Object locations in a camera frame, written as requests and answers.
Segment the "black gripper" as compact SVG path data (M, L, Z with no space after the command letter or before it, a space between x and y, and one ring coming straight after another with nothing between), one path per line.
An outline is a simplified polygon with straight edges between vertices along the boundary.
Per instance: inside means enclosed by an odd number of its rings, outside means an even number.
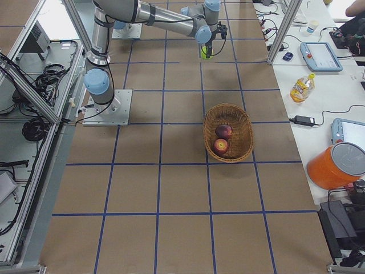
M212 44L213 41L216 39L218 30L214 30L211 32L209 40L207 42L205 42L205 48L206 48L206 53L205 56L206 57L211 57L213 55L213 48L212 48Z

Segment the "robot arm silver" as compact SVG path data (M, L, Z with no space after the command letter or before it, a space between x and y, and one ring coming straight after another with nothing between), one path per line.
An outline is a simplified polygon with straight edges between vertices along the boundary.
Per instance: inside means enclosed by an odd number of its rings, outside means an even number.
M227 28L219 20L220 2L204 1L180 13L143 1L94 1L94 29L86 57L84 85L94 101L97 116L114 112L119 106L110 69L110 41L116 22L141 23L187 37L202 45L204 57L213 56L212 42L218 34L226 38Z

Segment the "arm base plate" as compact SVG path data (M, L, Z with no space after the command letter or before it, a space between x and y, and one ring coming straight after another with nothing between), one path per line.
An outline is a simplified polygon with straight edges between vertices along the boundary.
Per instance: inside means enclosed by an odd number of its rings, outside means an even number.
M84 126L127 126L131 108L132 90L115 90L115 97L111 105L100 106L94 103L89 96L88 104L93 104L87 108L82 120Z
M141 23L131 24L116 21L113 27L112 39L137 40L141 37L141 30Z

